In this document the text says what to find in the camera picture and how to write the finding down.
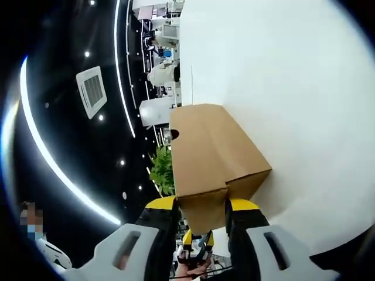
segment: air conditioning vent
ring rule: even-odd
[[[107,102],[100,66],[78,73],[76,80],[87,117],[91,119]]]

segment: cable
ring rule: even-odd
[[[220,268],[220,269],[215,269],[215,270],[207,271],[207,272],[201,273],[199,275],[195,275],[195,277],[199,277],[201,275],[205,275],[205,274],[209,274],[209,273],[212,273],[212,272],[221,271],[221,270],[225,270],[225,269],[230,269],[230,268],[232,268],[232,266],[227,266],[226,268]],[[181,279],[181,278],[189,278],[189,277],[193,277],[193,275],[170,277],[169,279]]]

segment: cardboard box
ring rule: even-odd
[[[195,235],[225,226],[225,200],[249,200],[271,171],[257,147],[219,105],[172,111],[176,195]]]

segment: green plant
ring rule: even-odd
[[[160,191],[166,195],[175,194],[175,180],[173,178],[172,152],[162,146],[156,149],[151,157],[154,166],[151,169],[150,179],[155,181]]]

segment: black ceiling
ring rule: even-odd
[[[27,60],[30,109],[43,143],[69,180],[121,223],[133,222],[148,202],[159,197],[146,170],[152,167],[148,154],[156,149],[155,133],[152,128],[146,130],[137,117],[128,78],[127,2],[121,1],[119,9],[118,61],[135,138],[125,115],[115,68],[117,0],[96,0],[92,6],[88,1],[49,6],[48,12],[39,17],[37,40]],[[141,28],[131,13],[128,51],[137,107],[147,99],[142,57],[137,56],[142,54]],[[98,113],[103,121],[98,115],[87,118],[76,83],[77,73],[95,66],[101,67],[108,98]],[[155,97],[151,87],[149,94]],[[118,226],[83,204],[56,176],[35,145],[21,106],[15,143],[19,201],[36,202],[43,210],[48,240],[65,251],[74,266],[80,266],[93,255],[95,244]]]

